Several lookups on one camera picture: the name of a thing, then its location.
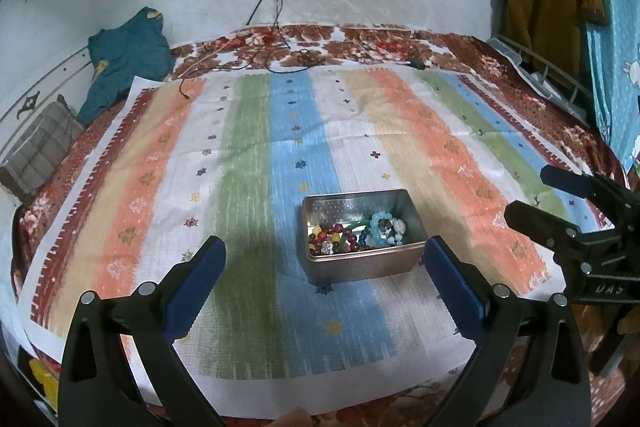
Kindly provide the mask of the teal garment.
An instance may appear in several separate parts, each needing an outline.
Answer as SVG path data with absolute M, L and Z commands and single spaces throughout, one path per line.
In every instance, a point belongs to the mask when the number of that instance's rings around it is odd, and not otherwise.
M 94 74 L 79 109 L 81 124 L 91 124 L 126 98 L 134 78 L 162 81 L 174 70 L 163 26 L 163 14 L 146 6 L 119 28 L 102 29 L 88 39 Z

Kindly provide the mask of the light blue hanging cloth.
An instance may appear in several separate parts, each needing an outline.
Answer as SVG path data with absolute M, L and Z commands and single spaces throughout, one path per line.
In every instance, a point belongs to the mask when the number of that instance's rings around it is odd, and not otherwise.
M 608 23 L 589 24 L 596 123 L 624 170 L 639 167 L 639 0 L 604 0 Z

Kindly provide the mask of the silver metal tin box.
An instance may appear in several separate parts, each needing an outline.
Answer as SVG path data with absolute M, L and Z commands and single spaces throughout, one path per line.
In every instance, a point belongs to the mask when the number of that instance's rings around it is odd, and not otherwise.
M 416 205 L 403 188 L 308 196 L 298 222 L 300 264 L 314 285 L 408 272 L 427 240 Z

